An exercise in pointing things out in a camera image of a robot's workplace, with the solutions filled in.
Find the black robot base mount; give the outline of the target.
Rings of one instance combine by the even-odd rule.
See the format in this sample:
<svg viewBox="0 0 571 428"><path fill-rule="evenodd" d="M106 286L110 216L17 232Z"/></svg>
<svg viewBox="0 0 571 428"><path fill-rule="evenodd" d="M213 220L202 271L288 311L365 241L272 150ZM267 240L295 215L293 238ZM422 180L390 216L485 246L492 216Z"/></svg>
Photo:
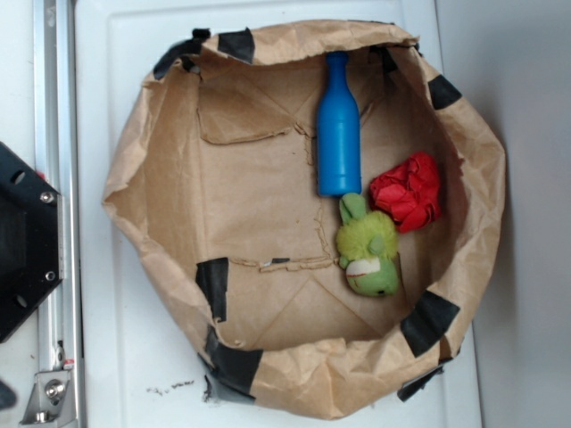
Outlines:
<svg viewBox="0 0 571 428"><path fill-rule="evenodd" d="M1 145L1 342L61 282L59 193Z"/></svg>

